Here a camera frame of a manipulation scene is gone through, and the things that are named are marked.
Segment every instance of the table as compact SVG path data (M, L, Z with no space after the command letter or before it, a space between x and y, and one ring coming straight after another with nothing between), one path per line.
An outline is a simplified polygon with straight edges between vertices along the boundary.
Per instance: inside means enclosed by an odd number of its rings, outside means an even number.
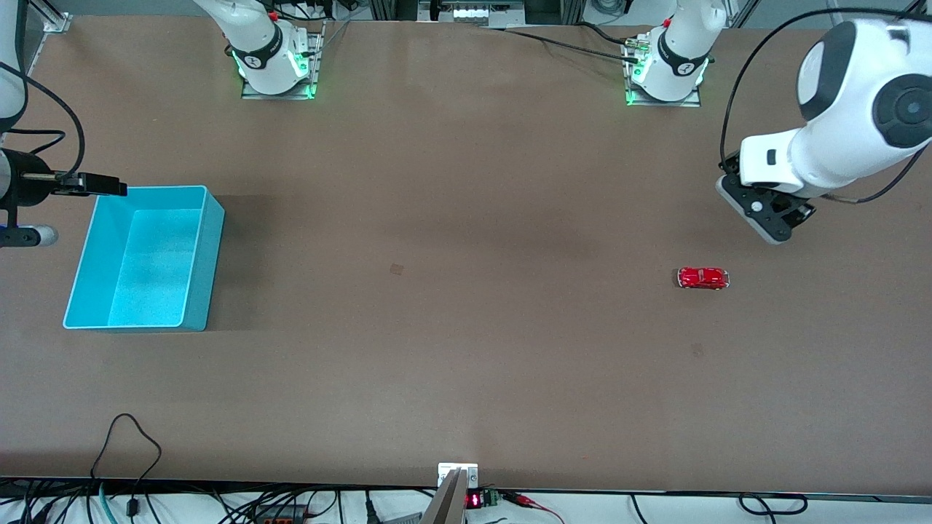
M703 107L674 109L517 35L354 23L318 99L283 103L239 100L210 20L75 20L34 75L81 116L83 169L205 184L225 236L207 332L73 332L93 202L23 213L61 240L0 252L2 473L85 475L130 411L155 477L430 485L464 461L527 488L932 493L928 164L765 244L713 188L761 37L722 34ZM801 123L816 38L763 53L729 147ZM21 126L71 130L39 94ZM678 289L686 265L733 285ZM153 458L130 424L112 446L101 475Z

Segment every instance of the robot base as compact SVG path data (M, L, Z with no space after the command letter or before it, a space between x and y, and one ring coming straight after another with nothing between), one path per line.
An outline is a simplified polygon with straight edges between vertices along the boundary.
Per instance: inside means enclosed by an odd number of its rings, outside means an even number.
M307 75L289 90L279 94L265 94L253 89L246 81L246 75L242 72L239 62L234 59L237 67L240 69L240 78L242 79L242 91L240 98L243 100L314 100L317 96L317 78L321 73L321 49L323 47L323 34L308 33L306 29L298 28L295 32L295 42L298 53L307 52L310 56L304 57L301 54L294 55L294 65L302 71L307 71Z
M808 199L766 187L742 186L737 172L737 154L732 154L725 161L733 172L725 173L719 179L715 184L716 190L767 243L778 245L788 241L793 228L816 211Z
M701 73L695 87L692 88L690 94L682 100L676 100L673 102L658 100L650 96L647 91L644 90L644 88L631 80L634 77L639 77L645 74L647 67L650 67L650 38L650 34L639 34L636 40L637 47L630 48L628 46L621 46L622 56L630 56L639 60L638 63L625 62L623 64L624 100L627 105L663 105L667 107L702 106L702 100L699 98L699 84L702 83Z

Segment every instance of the open storage bin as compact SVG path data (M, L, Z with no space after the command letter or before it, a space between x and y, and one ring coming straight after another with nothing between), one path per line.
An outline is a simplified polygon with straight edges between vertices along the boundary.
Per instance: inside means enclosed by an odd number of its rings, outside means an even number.
M223 224L224 209L205 186L98 197L62 325L203 331Z

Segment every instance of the toy car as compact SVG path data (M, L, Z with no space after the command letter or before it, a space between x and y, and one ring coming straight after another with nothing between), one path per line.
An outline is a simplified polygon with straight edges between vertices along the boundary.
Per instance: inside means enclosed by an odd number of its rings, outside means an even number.
M725 289L728 271L722 268L680 268L677 271L679 287L697 289Z

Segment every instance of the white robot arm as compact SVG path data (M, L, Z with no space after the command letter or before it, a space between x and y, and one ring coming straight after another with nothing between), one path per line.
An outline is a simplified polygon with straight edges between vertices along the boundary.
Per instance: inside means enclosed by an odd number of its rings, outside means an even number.
M256 91L280 94L309 75L308 32L287 21L273 21L255 0L194 0L217 22L233 50L240 74ZM0 133L8 132L28 100L22 53L26 0L0 0ZM34 206L48 195L120 195L127 185L118 178L89 172L52 171L34 153L0 149L0 247L32 247L54 243L50 226L18 223L20 207Z
M22 71L22 37L26 0L0 0L0 62ZM26 110L26 82L0 70L0 133L9 131ZM3 186L0 185L0 197Z
M657 100L683 100L699 83L726 21L722 0L678 0L669 23L647 33L650 52L631 81Z
M272 21L256 0L194 0L229 41L240 74L253 89L282 94L310 74L308 30Z
M915 154L932 138L932 24L845 21L802 61L806 125L749 136L726 159L719 193L769 243L815 208L807 200Z

